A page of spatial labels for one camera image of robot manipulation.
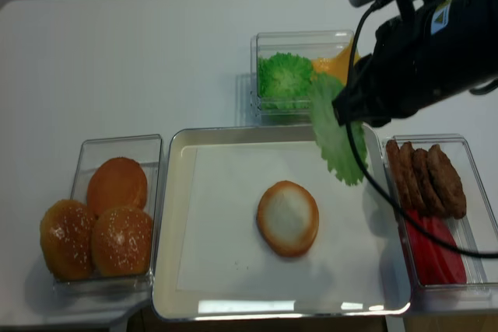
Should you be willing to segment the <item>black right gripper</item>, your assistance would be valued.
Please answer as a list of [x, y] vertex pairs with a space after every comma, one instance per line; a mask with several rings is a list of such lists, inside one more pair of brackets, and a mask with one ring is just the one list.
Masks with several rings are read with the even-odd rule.
[[332, 101], [339, 125], [363, 121], [382, 127], [440, 100], [440, 89], [422, 77], [430, 16], [422, 12], [411, 21], [397, 16], [379, 26], [373, 53], [358, 61], [349, 75], [353, 81]]

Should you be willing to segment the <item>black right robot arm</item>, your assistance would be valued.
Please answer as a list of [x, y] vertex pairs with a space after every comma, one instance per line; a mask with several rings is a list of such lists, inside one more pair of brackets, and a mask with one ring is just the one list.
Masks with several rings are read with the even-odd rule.
[[381, 127], [497, 78], [497, 0], [349, 0], [399, 14], [333, 100], [337, 121]]

